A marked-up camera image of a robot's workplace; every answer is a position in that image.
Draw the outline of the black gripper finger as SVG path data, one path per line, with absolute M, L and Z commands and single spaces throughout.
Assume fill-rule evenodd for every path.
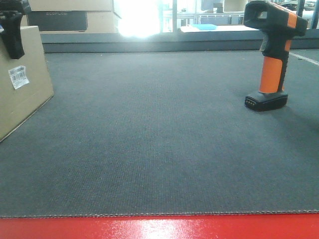
M 22 13 L 18 11 L 1 11 L 0 24 L 3 31 L 1 39 L 11 59 L 20 59 L 24 55 L 20 24 Z

